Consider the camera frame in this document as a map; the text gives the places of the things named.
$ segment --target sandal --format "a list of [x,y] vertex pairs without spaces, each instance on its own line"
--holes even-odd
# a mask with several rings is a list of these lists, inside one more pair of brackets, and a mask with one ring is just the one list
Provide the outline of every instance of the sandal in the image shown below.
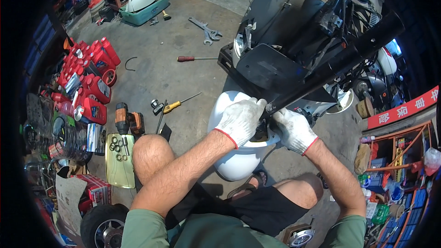
[[[263,173],[265,175],[265,182],[263,181],[263,178],[262,178],[260,173]],[[266,182],[268,180],[268,174],[264,170],[256,171],[255,173],[253,173],[253,175],[250,176],[250,178],[248,178],[248,180],[246,180],[246,182],[243,185],[241,185],[240,187],[238,187],[238,188],[232,190],[231,192],[229,192],[228,195],[227,195],[227,199],[232,198],[235,194],[237,194],[237,193],[239,193],[240,191],[243,191],[243,190],[250,190],[252,192],[257,190],[257,188],[254,185],[250,184],[250,181],[251,181],[252,178],[256,178],[257,179],[258,188],[265,187]]]

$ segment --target white work glove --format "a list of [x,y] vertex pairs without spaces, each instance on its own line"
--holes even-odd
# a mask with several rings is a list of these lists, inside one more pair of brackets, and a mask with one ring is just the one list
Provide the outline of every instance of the white work glove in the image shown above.
[[305,116],[286,108],[273,114],[270,128],[280,136],[282,145],[302,156],[318,139]]
[[259,118],[265,109],[266,101],[249,98],[235,102],[225,108],[222,119],[214,128],[227,135],[236,145],[236,149],[245,145],[256,133]]

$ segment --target adjustable wrench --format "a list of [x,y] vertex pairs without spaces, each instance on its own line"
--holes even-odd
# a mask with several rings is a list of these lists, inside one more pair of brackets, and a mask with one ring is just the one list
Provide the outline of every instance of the adjustable wrench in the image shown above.
[[189,17],[188,20],[199,26],[202,30],[207,31],[211,40],[214,41],[220,40],[220,38],[218,38],[217,36],[222,36],[221,32],[211,30],[210,28],[207,27],[208,25],[207,23],[202,23],[197,19],[194,19],[193,17]]
[[210,39],[210,34],[204,30],[204,34],[205,34],[205,41],[204,41],[204,45],[208,44],[211,45],[213,44],[213,41]]

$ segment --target screwdriver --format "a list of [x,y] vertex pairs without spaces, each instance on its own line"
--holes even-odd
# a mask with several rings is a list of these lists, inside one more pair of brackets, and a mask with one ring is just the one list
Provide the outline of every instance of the screwdriver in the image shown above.
[[202,93],[202,92],[199,92],[199,93],[197,93],[196,95],[193,95],[193,96],[191,96],[191,97],[185,99],[184,101],[177,101],[177,102],[174,102],[174,103],[172,103],[172,104],[169,104],[169,105],[165,106],[165,107],[164,107],[164,110],[163,110],[163,113],[164,113],[164,114],[167,114],[167,113],[171,112],[173,109],[175,109],[175,108],[177,108],[178,106],[180,106],[181,103],[183,103],[183,102],[185,102],[185,101],[188,101],[188,100],[190,100],[191,98],[196,97],[197,95],[199,95],[199,94],[201,94],[201,93]]
[[218,59],[218,58],[195,58],[195,57],[184,57],[184,56],[179,56],[178,57],[178,62],[192,62],[196,59]]

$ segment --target green t-shirt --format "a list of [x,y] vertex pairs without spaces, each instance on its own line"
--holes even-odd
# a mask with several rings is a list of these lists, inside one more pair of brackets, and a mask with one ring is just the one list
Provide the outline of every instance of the green t-shirt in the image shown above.
[[[320,246],[363,247],[366,219],[350,215],[340,219]],[[262,247],[286,248],[281,241],[254,231],[240,219],[220,214],[192,214],[177,228],[167,232],[164,219],[149,210],[136,209],[127,214],[121,248],[198,248]]]

